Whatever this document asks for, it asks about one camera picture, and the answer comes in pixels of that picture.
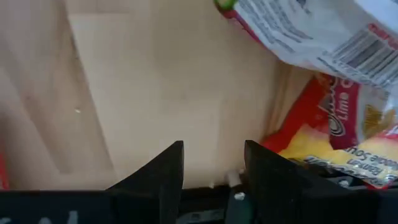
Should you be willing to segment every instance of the yellow package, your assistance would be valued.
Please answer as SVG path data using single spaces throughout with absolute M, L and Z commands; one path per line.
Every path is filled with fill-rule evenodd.
M 333 150 L 329 141 L 329 94 L 312 80 L 287 115 L 282 129 L 262 145 L 288 159 L 330 167 L 383 188 L 398 178 L 398 125 L 358 146 Z

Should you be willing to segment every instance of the ramen noodle package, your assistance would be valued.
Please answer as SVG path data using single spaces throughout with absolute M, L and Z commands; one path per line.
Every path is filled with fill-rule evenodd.
M 349 87 L 350 92 L 343 91 L 345 87 Z M 269 136 L 262 143 L 263 146 L 288 159 L 330 167 L 358 177 L 376 188 L 388 185 L 398 177 L 398 124 L 389 124 L 389 120 L 386 121 L 388 124 L 384 124 L 384 120 L 389 119 L 390 115 L 381 118 L 383 116 L 377 112 L 389 104 L 388 100 L 385 100 L 386 95 L 373 94 L 375 98 L 382 99 L 379 103 L 374 103 L 373 98 L 362 99 L 362 91 L 372 90 L 362 89 L 361 86 L 336 77 L 324 76 L 321 81 L 314 78 L 293 105 L 281 130 Z M 362 110 L 364 108 L 363 117 L 357 111 L 347 111 L 348 108 L 351 109 L 350 97 L 355 96 L 352 95 L 355 92 L 359 94 L 359 99 L 353 99 L 356 100 L 356 110 L 358 107 Z M 356 133 L 362 135 L 358 137 L 356 134 L 351 137 L 356 139 L 359 145 L 356 145 L 355 141 L 349 142 L 343 135 L 338 135 L 343 132 L 342 127 L 349 124 L 344 123 L 343 116 L 347 115 L 346 120 L 350 121 L 351 113 L 356 114 L 355 122 L 361 123 L 354 126 L 359 129 L 355 130 Z M 340 123 L 330 125 L 334 122 L 334 115 L 340 116 L 338 119 L 342 126 L 333 126 L 341 125 Z M 378 121 L 377 124 L 385 126 L 380 128 L 376 125 L 374 131 L 367 136 L 367 129 L 374 127 L 374 120 Z M 337 133 L 334 133 L 335 136 L 331 135 L 332 130 Z M 333 150 L 331 146 L 331 143 L 344 146 L 347 142 L 347 145 L 351 146 L 341 150 Z

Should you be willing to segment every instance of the white plastic bag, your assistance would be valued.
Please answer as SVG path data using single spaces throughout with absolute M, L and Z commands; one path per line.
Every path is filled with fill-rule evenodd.
M 287 63 L 387 91 L 398 85 L 396 0 L 238 0 L 233 9 Z

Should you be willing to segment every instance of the green object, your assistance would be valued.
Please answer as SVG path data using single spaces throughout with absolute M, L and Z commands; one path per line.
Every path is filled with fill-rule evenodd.
M 214 3 L 222 8 L 222 10 L 232 10 L 237 1 L 238 0 L 214 0 Z

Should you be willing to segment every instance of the barcode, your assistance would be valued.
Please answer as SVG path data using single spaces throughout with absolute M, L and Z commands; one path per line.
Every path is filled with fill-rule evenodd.
M 398 79 L 398 51 L 366 29 L 340 45 L 332 55 L 376 85 L 386 87 Z

